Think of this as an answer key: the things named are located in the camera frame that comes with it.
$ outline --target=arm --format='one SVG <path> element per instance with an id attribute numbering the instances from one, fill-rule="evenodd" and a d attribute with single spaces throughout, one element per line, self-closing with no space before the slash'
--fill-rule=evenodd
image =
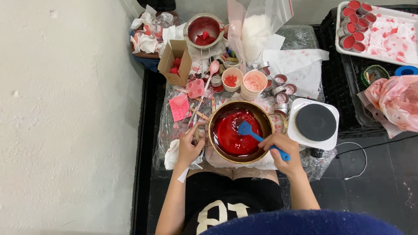
<path id="1" fill-rule="evenodd" d="M 196 123 L 183 137 L 180 139 L 178 149 L 178 159 L 174 166 L 173 175 L 171 176 L 170 185 L 168 186 L 166 199 L 161 209 L 155 234 L 180 234 L 184 223 L 184 208 L 186 197 L 186 181 L 181 183 L 178 177 L 184 170 L 199 156 L 205 145 L 203 134 L 199 134 L 200 140 L 197 146 L 192 145 L 194 140 L 193 134 L 197 128 Z"/>
<path id="2" fill-rule="evenodd" d="M 277 149 L 270 150 L 277 169 L 289 179 L 292 209 L 320 209 L 302 167 L 299 144 L 285 135 L 274 133 L 258 146 L 268 150 L 272 145 L 276 145 L 291 157 L 290 161 L 283 161 Z"/>

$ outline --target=gold pot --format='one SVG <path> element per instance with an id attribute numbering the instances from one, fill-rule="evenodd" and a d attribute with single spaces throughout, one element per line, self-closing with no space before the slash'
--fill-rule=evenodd
<path id="1" fill-rule="evenodd" d="M 217 119 L 219 118 L 219 116 L 221 116 L 223 113 L 225 113 L 226 111 L 229 111 L 231 109 L 235 109 L 235 108 L 242 108 L 242 109 L 247 109 L 249 110 L 254 117 L 256 118 L 256 120 L 259 122 L 260 127 L 261 127 L 261 131 L 263 133 L 263 138 L 268 137 L 269 135 L 271 135 L 272 133 L 274 133 L 274 128 L 273 128 L 273 124 L 269 118 L 269 115 L 266 113 L 265 110 L 263 110 L 260 106 L 251 103 L 249 101 L 243 101 L 243 100 L 234 100 L 234 101 L 230 101 L 228 103 L 223 104 L 221 107 L 219 107 L 211 116 L 211 118 L 209 119 L 209 123 L 206 124 L 200 124 L 199 126 L 203 126 L 203 125 L 209 125 L 209 142 L 210 145 L 213 147 L 213 149 L 219 154 L 219 156 L 221 156 L 223 159 L 230 161 L 232 163 L 237 163 L 237 164 L 249 164 L 249 163 L 253 163 L 256 162 L 258 160 L 260 160 L 262 157 L 264 157 L 264 155 L 266 155 L 267 151 L 264 151 L 262 148 L 260 148 L 257 152 L 248 155 L 248 156 L 232 156 L 230 154 L 225 153 L 224 151 L 222 151 L 216 144 L 214 144 L 214 125 L 217 121 Z M 199 141 L 199 126 L 196 129 L 195 135 L 196 135 L 196 139 Z"/>

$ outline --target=blue silicone spatula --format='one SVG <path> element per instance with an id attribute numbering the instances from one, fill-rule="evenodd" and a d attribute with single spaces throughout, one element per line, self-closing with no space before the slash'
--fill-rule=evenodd
<path id="1" fill-rule="evenodd" d="M 256 133 L 254 133 L 252 131 L 251 125 L 249 123 L 247 123 L 246 121 L 243 121 L 238 126 L 238 134 L 240 134 L 240 135 L 250 135 L 254 139 L 256 139 L 258 142 L 261 142 L 261 141 L 264 140 L 262 137 L 258 136 Z M 277 150 L 279 150 L 280 156 L 282 157 L 283 161 L 289 161 L 290 160 L 289 154 L 283 152 L 281 149 L 279 149 L 275 145 L 273 145 L 273 146 L 270 147 L 270 149 L 274 149 L 274 148 L 277 149 Z"/>

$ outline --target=white cable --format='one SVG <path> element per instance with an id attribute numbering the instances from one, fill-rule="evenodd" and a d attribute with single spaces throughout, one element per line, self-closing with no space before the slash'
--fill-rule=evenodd
<path id="1" fill-rule="evenodd" d="M 363 172 L 366 170 L 366 166 L 367 166 L 367 154 L 366 154 L 366 151 L 363 149 L 363 147 L 362 146 L 360 146 L 359 144 L 357 144 L 360 148 L 362 148 L 362 150 L 363 150 L 363 152 L 364 152 L 364 157 L 366 158 L 366 164 L 364 165 L 364 168 L 363 168 L 363 171 L 360 173 L 360 174 L 358 174 L 358 175 L 356 175 L 356 176 L 352 176 L 352 177 L 348 177 L 348 178 L 344 178 L 344 180 L 348 180 L 348 179 L 351 179 L 351 178 L 354 178 L 354 177 L 359 177 L 359 176 L 361 176 L 362 174 L 363 174 Z"/>

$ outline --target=blue tape roll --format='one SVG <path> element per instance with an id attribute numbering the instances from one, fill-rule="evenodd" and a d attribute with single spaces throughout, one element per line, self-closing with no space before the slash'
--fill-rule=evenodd
<path id="1" fill-rule="evenodd" d="M 418 68 L 414 66 L 401 66 L 395 71 L 395 76 L 418 75 Z"/>

